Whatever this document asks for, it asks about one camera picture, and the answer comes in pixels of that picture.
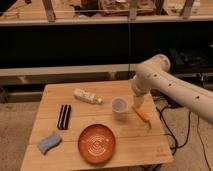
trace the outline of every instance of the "white cup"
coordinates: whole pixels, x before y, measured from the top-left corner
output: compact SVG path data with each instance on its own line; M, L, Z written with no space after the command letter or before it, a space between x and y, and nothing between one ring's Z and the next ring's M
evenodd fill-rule
M122 119L123 114L128 110L127 101L121 97L116 97L112 100L112 111L115 114L116 119Z

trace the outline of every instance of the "wire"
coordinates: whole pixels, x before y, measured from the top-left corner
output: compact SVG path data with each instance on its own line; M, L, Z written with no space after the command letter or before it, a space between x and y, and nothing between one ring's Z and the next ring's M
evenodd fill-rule
M180 145L180 146L178 146L176 148L184 147L187 144L188 140L189 140L190 128L191 128L191 113L192 113L191 111L189 111L189 113L188 113L188 129L187 129L186 140L185 140L185 142L182 145Z
M128 79L130 79L130 62L131 62L131 56L132 56L132 35L131 35L131 24L130 19L128 19Z
M204 155L206 164L207 164L207 166L208 166L209 171L211 171L211 167L210 167L210 165L209 165L209 162L208 162L208 159L207 159L207 156L206 156L205 145L204 145L203 140L202 140L202 137L201 137L201 135L200 135L199 124L200 124L200 117L198 116L198 118L197 118L197 134L198 134L198 136L199 136L199 138L200 138L200 141L201 141L201 144L202 144L203 155Z
M172 138L174 139L175 146L174 146L174 147L171 147L171 149L174 150L173 153L172 153L172 155L175 155L175 153L176 153L176 151L177 151L177 148L176 148L176 147L178 147L178 141L177 141L177 138L175 137L175 135L173 134L173 132L171 131L171 129L169 128L169 126L168 126L166 120L165 120L164 117L163 117L163 111L164 111L165 109L167 109L167 108L169 108L169 106L165 106L162 110L160 110L159 108L156 107L157 111L158 111L159 114L160 114L160 118L162 119L162 121L164 122L164 125L166 126L166 128L167 128L168 131L170 132Z

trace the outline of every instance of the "blue sponge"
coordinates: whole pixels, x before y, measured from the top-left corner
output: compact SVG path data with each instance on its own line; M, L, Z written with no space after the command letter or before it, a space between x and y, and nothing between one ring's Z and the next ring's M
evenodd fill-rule
M41 142L38 144L38 149L40 152L45 155L47 151L49 151L51 148L57 146L61 142L61 137L57 133L53 133L49 137L41 140Z

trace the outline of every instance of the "orange object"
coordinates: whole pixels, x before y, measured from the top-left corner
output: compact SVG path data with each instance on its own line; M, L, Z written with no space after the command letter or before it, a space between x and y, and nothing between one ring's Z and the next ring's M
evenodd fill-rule
M98 164L111 158L115 149L115 136L104 125L90 125L83 130L78 140L78 149L89 163Z
M132 107L132 109L138 114L138 116L140 116L140 118L144 122L150 122L149 116L144 111L142 111L141 109L138 109L138 108L136 108L134 106Z

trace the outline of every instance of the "wooden table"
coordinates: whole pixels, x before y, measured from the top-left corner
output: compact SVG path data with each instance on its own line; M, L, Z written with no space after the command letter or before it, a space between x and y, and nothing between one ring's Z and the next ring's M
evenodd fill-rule
M91 105L75 99L74 88L95 92L103 98L103 105ZM129 104L129 111L123 120L116 120L111 111L111 100L116 96L125 98ZM151 95L145 96L142 109L149 115L152 129L132 111L132 103L130 81L47 85L21 170L86 170L172 162L173 156ZM62 104L72 106L69 129L64 131L56 127ZM88 164L78 151L78 137L91 124L106 125L116 137L115 153L103 166ZM37 144L54 131L63 141L43 156Z

